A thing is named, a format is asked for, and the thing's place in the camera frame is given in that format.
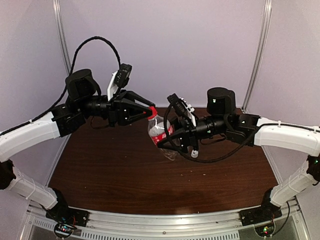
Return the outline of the small cola bottle red cap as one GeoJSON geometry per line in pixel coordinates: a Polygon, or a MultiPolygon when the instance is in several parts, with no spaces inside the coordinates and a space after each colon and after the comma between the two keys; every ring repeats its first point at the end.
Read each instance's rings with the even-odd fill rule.
{"type": "MultiPolygon", "coordinates": [[[[157,146],[157,143],[162,139],[166,138],[167,135],[165,133],[165,121],[162,116],[157,113],[157,116],[148,119],[148,135],[151,138],[152,142],[157,146]]],[[[174,161],[178,155],[176,151],[161,149],[159,150],[162,154],[169,160],[174,161]]]]}

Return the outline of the white bottle cap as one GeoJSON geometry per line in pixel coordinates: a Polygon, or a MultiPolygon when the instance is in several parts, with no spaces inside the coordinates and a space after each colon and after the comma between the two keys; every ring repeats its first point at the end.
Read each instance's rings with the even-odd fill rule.
{"type": "Polygon", "coordinates": [[[192,150],[190,153],[190,156],[192,158],[197,158],[199,156],[199,151],[198,150],[192,150]]]}

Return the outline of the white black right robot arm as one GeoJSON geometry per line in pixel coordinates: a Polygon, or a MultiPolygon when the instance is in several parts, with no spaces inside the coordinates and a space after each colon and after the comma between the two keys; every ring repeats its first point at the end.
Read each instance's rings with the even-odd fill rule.
{"type": "Polygon", "coordinates": [[[310,186],[320,182],[320,128],[301,126],[270,120],[259,115],[241,113],[236,110],[236,97],[232,90],[214,87],[207,91],[208,116],[198,118],[192,107],[175,93],[168,96],[169,107],[175,110],[177,118],[174,132],[166,128],[157,147],[173,150],[184,158],[200,162],[200,159],[188,155],[188,148],[199,149],[199,142],[221,135],[223,139],[237,143],[238,147],[212,162],[222,161],[243,146],[269,146],[295,150],[307,154],[306,161],[283,183],[266,191],[261,206],[256,210],[259,220],[268,220],[280,207],[292,197],[310,186]]]}

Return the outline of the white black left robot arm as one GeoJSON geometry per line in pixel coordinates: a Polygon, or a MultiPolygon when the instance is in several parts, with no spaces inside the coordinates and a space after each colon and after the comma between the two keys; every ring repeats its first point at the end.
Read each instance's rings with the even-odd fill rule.
{"type": "Polygon", "coordinates": [[[61,222],[72,218],[62,193],[45,187],[14,167],[11,157],[42,142],[62,138],[77,131],[89,117],[100,117],[108,127],[127,126],[152,115],[151,101],[131,90],[128,84],[131,66],[122,64],[112,74],[107,94],[103,95],[90,69],[81,69],[65,79],[67,100],[37,120],[0,134],[0,188],[14,191],[40,204],[61,222]]]}

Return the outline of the aluminium front frame rail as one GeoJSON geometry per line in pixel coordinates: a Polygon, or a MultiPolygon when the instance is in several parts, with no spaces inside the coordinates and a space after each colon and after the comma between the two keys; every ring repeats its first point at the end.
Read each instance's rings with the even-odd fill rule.
{"type": "Polygon", "coordinates": [[[90,210],[86,226],[71,240],[264,240],[262,230],[274,224],[272,240],[308,240],[310,234],[298,201],[293,198],[273,221],[243,225],[240,210],[178,215],[121,214],[90,210]]]}

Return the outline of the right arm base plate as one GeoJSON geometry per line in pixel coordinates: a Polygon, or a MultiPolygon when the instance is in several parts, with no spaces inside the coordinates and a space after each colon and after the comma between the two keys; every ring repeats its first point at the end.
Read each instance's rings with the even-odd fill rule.
{"type": "Polygon", "coordinates": [[[267,207],[254,207],[239,212],[242,226],[253,225],[255,233],[262,238],[271,237],[276,231],[275,219],[282,216],[278,208],[272,210],[267,207]]]}

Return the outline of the aluminium left corner post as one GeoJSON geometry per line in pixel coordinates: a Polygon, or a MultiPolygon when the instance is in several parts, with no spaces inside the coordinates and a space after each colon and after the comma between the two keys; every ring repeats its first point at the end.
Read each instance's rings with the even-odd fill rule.
{"type": "Polygon", "coordinates": [[[54,15],[56,29],[57,29],[58,41],[59,41],[61,54],[62,54],[62,60],[66,70],[66,75],[68,76],[71,71],[72,60],[70,58],[67,39],[66,39],[66,33],[64,29],[61,1],[52,0],[52,6],[53,6],[53,15],[54,15]]]}

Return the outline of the aluminium corner post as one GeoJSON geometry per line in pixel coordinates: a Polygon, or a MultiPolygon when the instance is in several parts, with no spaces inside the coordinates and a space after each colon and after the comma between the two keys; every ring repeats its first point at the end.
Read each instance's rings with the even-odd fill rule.
{"type": "Polygon", "coordinates": [[[70,58],[67,39],[66,39],[66,33],[64,29],[61,1],[52,0],[52,6],[53,6],[53,15],[54,15],[56,29],[57,29],[58,41],[59,41],[61,54],[62,54],[62,60],[66,70],[66,75],[68,76],[71,71],[72,60],[70,58]]]}
{"type": "Polygon", "coordinates": [[[263,15],[261,20],[260,34],[259,34],[256,54],[253,62],[253,68],[251,71],[250,80],[249,80],[249,84],[245,94],[244,102],[241,107],[241,110],[244,113],[249,112],[248,109],[249,109],[250,100],[252,98],[254,87],[258,79],[258,74],[259,74],[259,70],[261,67],[262,59],[263,59],[263,53],[264,53],[266,43],[267,43],[267,38],[269,35],[269,29],[270,29],[272,11],[273,11],[272,3],[273,3],[272,0],[264,1],[264,9],[263,9],[263,15]]]}

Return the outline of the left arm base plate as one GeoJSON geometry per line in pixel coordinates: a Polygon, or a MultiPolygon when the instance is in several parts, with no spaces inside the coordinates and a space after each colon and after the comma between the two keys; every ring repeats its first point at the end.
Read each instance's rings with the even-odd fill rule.
{"type": "Polygon", "coordinates": [[[68,208],[66,212],[45,209],[45,217],[55,221],[54,235],[61,240],[69,237],[80,236],[81,228],[87,226],[89,212],[82,209],[68,208]]]}

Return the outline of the aluminium right corner post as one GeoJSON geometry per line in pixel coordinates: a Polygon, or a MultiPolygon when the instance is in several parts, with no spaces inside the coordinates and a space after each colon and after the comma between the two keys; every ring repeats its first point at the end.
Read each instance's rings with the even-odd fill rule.
{"type": "Polygon", "coordinates": [[[272,0],[264,1],[264,9],[263,9],[263,15],[261,20],[260,34],[259,34],[256,54],[253,62],[253,68],[251,71],[250,80],[249,80],[249,84],[245,94],[244,102],[241,107],[241,110],[244,113],[249,112],[248,109],[249,109],[250,100],[252,98],[254,87],[258,79],[258,74],[259,74],[259,70],[261,67],[262,59],[263,59],[263,53],[264,53],[266,43],[267,43],[267,38],[269,35],[269,29],[270,29],[272,11],[273,11],[272,3],[273,3],[272,0]]]}

